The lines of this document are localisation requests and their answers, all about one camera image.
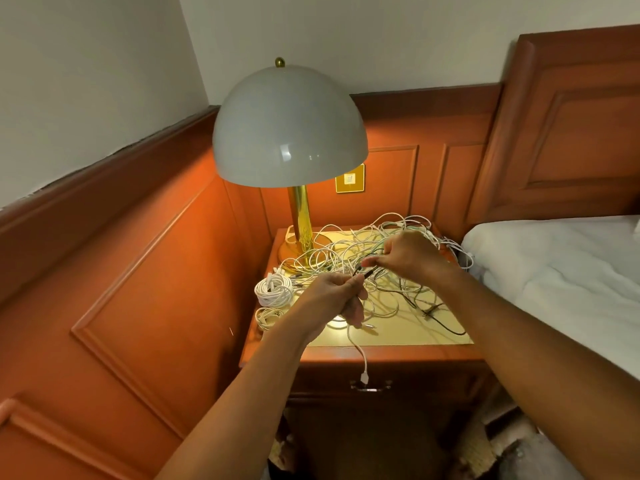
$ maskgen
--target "white blanket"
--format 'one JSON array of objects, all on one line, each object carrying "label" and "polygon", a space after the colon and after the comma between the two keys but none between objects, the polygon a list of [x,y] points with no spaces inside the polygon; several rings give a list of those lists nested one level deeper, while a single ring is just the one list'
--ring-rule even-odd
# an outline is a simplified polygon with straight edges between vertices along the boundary
[{"label": "white blanket", "polygon": [[638,216],[507,221],[463,247],[489,288],[640,379]]}]

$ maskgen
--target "person's left hand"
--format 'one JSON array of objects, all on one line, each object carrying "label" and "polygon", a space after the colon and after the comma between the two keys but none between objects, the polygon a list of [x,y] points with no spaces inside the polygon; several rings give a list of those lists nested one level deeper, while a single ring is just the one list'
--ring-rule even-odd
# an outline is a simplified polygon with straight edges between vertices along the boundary
[{"label": "person's left hand", "polygon": [[350,325],[359,328],[364,320],[360,300],[367,298],[363,284],[363,274],[318,274],[287,315],[303,325],[306,343],[320,335],[324,326],[337,315],[342,315]]}]

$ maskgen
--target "tangled cable pile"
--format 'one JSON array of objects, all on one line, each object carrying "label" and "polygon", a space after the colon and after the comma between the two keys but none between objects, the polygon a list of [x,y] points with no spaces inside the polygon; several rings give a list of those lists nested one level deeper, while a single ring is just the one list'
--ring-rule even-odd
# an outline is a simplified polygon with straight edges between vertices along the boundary
[{"label": "tangled cable pile", "polygon": [[[383,220],[388,216],[398,217],[398,220]],[[262,306],[255,314],[255,319],[258,324],[263,330],[269,330],[273,326],[273,322],[278,317],[284,315],[282,307],[290,305],[294,295],[304,290],[318,274],[326,272],[354,274],[363,258],[375,254],[382,254],[385,241],[393,236],[393,234],[404,230],[416,230],[431,241],[438,249],[440,249],[441,246],[446,246],[453,252],[466,256],[467,262],[464,263],[464,269],[468,269],[473,265],[473,256],[471,256],[471,254],[462,249],[462,246],[452,239],[434,235],[431,232],[430,220],[423,216],[402,217],[395,212],[389,212],[377,218],[372,224],[357,230],[343,230],[337,225],[329,224],[322,227],[318,234],[322,232],[340,232],[344,234],[345,237],[349,236],[349,239],[340,239],[326,246],[309,250],[298,258],[285,259],[279,267],[274,268],[273,274],[269,273],[267,278],[260,281],[255,286],[255,294]],[[287,232],[288,242],[291,242],[289,241],[290,237],[292,237],[292,233]],[[380,282],[392,282],[395,289],[385,287]],[[424,287],[409,283],[383,268],[375,270],[375,272],[366,279],[365,288],[369,292],[378,290],[400,294],[409,306],[425,313],[425,315],[428,313],[420,306],[421,303],[427,305],[428,308],[437,306],[436,303],[419,298],[420,293],[426,290]],[[381,312],[380,310],[376,310],[375,304],[373,304],[371,300],[366,300],[364,307],[365,321],[372,317],[391,317],[395,315],[399,309],[398,305],[395,310]],[[457,332],[449,329],[437,319],[436,322],[455,335],[465,334],[465,332]],[[327,326],[338,330],[347,330],[349,341],[363,355],[365,361],[363,378],[366,377],[367,359],[362,348],[357,346],[351,339],[349,325],[341,317],[336,317]]]}]

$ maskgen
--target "beige wall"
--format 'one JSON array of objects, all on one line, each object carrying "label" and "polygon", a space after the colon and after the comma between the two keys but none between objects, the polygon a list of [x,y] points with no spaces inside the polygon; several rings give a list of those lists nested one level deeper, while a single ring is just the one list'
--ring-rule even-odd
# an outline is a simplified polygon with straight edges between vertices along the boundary
[{"label": "beige wall", "polygon": [[211,104],[283,56],[351,93],[500,80],[519,34],[640,23],[640,0],[180,0]]},{"label": "beige wall", "polygon": [[0,207],[206,106],[178,0],[0,2]]}]

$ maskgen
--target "person's left arm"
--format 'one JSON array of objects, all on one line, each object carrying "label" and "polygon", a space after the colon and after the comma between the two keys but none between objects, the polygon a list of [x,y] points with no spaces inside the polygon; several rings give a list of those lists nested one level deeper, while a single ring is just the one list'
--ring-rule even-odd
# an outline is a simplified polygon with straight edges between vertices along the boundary
[{"label": "person's left arm", "polygon": [[266,466],[300,357],[327,322],[364,318],[361,274],[320,274],[173,453],[156,480],[257,480]]}]

